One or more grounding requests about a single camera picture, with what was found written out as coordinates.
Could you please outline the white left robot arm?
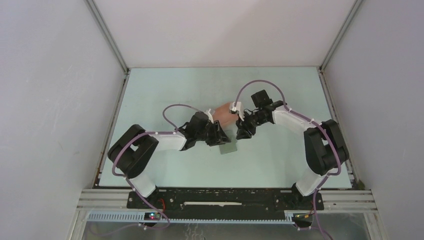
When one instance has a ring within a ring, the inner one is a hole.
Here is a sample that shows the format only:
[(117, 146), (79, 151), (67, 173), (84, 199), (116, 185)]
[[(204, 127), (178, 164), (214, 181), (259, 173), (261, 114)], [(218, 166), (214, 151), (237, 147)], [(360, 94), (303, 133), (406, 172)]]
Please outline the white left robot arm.
[(110, 147), (107, 157), (112, 162), (112, 174), (129, 182), (145, 208), (153, 208), (158, 202), (157, 185), (145, 173), (152, 156), (159, 151), (186, 151), (197, 142), (214, 147), (228, 144), (231, 139), (209, 112), (197, 111), (174, 131), (147, 131), (132, 125)]

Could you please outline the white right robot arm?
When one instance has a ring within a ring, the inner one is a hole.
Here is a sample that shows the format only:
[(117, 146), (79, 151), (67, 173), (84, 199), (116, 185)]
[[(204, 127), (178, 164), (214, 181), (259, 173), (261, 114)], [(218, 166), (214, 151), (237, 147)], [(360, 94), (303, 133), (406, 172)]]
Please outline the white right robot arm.
[(307, 168), (302, 177), (294, 184), (291, 204), (304, 209), (329, 177), (342, 172), (342, 164), (349, 159), (346, 142), (339, 124), (329, 119), (316, 121), (287, 105), (284, 99), (273, 101), (265, 90), (251, 96), (255, 110), (244, 110), (239, 100), (229, 107), (231, 114), (238, 116), (236, 121), (238, 140), (250, 139), (256, 134), (257, 127), (271, 123), (288, 128), (303, 136)]

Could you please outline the pink oval tray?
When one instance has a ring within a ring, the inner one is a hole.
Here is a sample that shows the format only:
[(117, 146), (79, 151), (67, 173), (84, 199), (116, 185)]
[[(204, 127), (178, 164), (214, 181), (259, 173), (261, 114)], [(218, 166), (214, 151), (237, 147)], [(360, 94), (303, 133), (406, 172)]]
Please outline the pink oval tray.
[(231, 102), (227, 102), (214, 110), (212, 115), (214, 121), (219, 121), (220, 126), (225, 129), (235, 124), (239, 119), (237, 114), (230, 113)]

